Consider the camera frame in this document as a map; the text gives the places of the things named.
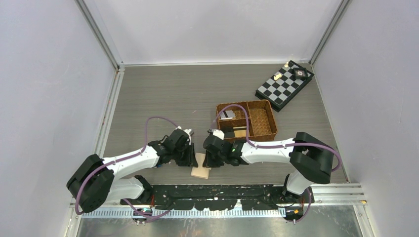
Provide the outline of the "beige leather card holder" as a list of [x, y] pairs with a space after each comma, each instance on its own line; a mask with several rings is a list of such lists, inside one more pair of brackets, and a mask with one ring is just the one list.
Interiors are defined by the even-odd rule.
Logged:
[[198, 167], [192, 167], [190, 175], [196, 178], [208, 179], [210, 175], [211, 168], [204, 167], [205, 154], [195, 153], [195, 158], [198, 164]]

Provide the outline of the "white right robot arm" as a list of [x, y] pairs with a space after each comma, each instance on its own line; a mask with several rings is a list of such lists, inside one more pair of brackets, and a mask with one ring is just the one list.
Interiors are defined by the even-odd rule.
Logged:
[[282, 196], [287, 202], [296, 202], [312, 184], [329, 184], [333, 171], [333, 149], [305, 132], [282, 141], [255, 142], [223, 139], [220, 130], [214, 130], [203, 143], [207, 152], [207, 167], [249, 165], [260, 162], [286, 163], [294, 167], [284, 181]]

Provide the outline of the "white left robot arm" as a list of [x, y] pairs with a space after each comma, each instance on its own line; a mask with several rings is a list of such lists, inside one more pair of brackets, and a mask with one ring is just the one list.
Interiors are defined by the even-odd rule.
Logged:
[[127, 199], [130, 203], [148, 204], [153, 188], [137, 171], [174, 161], [178, 166], [197, 167], [192, 143], [193, 130], [176, 128], [171, 135], [151, 141], [143, 148], [116, 157], [88, 156], [66, 184], [84, 213], [106, 202]]

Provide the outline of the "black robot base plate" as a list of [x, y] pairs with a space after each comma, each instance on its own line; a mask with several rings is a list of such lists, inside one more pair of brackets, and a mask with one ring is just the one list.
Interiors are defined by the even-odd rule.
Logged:
[[285, 197], [282, 185], [152, 185], [142, 197], [128, 200], [133, 205], [152, 205], [157, 210], [231, 210], [240, 204], [242, 210], [274, 210], [308, 203], [308, 192], [302, 197]]

